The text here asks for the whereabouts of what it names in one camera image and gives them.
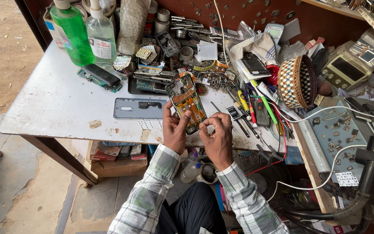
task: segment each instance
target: man's left hand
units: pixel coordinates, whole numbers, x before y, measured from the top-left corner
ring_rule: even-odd
[[[192,112],[187,110],[179,119],[177,112],[171,115],[171,101],[163,108],[164,145],[181,155],[186,146],[186,128],[190,122]]]

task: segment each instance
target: concrete floor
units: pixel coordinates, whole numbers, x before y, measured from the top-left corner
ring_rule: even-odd
[[[71,140],[58,141],[79,156]],[[20,136],[0,134],[0,150],[0,234],[106,233],[133,185],[142,178],[99,178],[97,185],[84,189],[81,179],[73,176],[73,182],[71,172]],[[194,183],[182,183],[179,173],[167,195],[170,204]],[[234,216],[222,214],[226,226],[238,225]]]

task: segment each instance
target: white table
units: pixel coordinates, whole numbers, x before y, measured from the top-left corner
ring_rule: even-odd
[[[140,119],[115,119],[113,108],[115,98],[165,99],[167,96],[133,95],[127,92],[127,80],[121,81],[122,89],[112,93],[76,74],[79,66],[74,65],[66,51],[53,42],[49,45],[23,89],[11,105],[0,124],[3,134],[21,135],[44,153],[54,158],[86,182],[93,184],[83,166],[55,139],[72,138],[81,140],[124,141],[143,144],[163,143],[163,131],[158,120],[151,120],[154,128],[148,137],[141,136],[143,130],[138,125]],[[231,98],[222,92],[209,92],[201,96],[207,116],[216,112],[211,101],[222,111],[233,106]],[[90,128],[89,122],[100,120],[102,125]],[[249,130],[247,138],[240,127],[233,122],[233,147],[235,149],[257,150],[261,142]],[[278,141],[264,128],[261,137],[267,144],[278,147]],[[187,146],[203,146],[197,133],[187,136]],[[295,140],[287,145],[297,146]],[[280,152],[284,152],[281,141]]]

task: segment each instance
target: man's right hand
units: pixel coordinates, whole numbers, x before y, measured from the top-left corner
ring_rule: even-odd
[[[209,134],[207,126],[213,125],[214,131]],[[199,136],[205,145],[207,156],[221,172],[233,163],[232,155],[232,121],[230,115],[215,113],[199,125]]]

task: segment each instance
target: table leg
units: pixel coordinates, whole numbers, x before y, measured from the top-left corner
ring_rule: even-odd
[[[96,184],[84,173],[84,166],[82,163],[73,157],[73,155],[71,155],[55,138],[29,135],[21,136],[86,183],[92,185]]]

